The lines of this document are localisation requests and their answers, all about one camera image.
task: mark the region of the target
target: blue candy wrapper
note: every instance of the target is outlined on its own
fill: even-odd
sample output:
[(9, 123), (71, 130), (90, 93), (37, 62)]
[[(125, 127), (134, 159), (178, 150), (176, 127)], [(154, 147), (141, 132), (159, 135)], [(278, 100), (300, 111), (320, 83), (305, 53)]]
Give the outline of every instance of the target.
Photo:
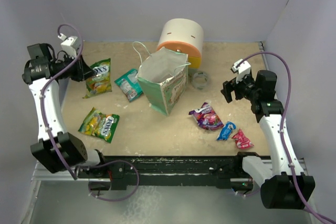
[(129, 102), (134, 101), (142, 94), (142, 89), (136, 79), (137, 73), (138, 71), (133, 68), (114, 81), (127, 96)]
[(232, 131), (236, 129), (236, 125), (232, 122), (227, 122), (220, 134), (218, 135), (217, 140), (228, 140), (229, 136), (231, 135)]

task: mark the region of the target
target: paper bag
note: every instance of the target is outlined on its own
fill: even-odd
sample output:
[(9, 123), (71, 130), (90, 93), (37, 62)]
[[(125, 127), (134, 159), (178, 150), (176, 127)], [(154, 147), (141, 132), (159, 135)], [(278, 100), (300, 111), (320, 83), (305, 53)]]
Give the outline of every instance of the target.
[(151, 54), (140, 66), (138, 83), (151, 107), (169, 115), (188, 82), (188, 55), (166, 48)]

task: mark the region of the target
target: pink snack bag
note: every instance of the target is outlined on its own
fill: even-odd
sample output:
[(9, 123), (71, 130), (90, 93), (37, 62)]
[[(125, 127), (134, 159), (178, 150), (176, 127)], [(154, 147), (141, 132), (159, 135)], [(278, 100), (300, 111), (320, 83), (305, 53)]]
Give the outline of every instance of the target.
[(239, 149), (248, 149), (253, 147), (253, 143), (248, 139), (241, 129), (238, 130), (238, 133), (232, 137)]
[(197, 122), (197, 125), (203, 129), (215, 131), (224, 125), (219, 119), (214, 109), (207, 103), (203, 103), (202, 107), (189, 112)]

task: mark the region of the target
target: green and white bag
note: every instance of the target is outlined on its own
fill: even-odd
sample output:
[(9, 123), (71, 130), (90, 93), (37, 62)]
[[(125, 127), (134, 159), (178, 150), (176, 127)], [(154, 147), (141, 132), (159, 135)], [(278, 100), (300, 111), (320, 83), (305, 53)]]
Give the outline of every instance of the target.
[(187, 61), (187, 54), (163, 47), (141, 63), (138, 83), (153, 109), (165, 115), (171, 113), (188, 83)]

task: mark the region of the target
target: cylindrical container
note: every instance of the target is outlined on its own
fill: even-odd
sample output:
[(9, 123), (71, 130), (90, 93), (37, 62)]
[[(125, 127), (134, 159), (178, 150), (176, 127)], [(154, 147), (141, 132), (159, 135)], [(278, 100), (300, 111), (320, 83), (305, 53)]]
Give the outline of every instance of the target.
[(169, 20), (162, 29), (156, 50), (167, 49), (188, 54), (189, 68), (198, 69), (202, 61), (204, 32), (202, 27), (190, 19)]

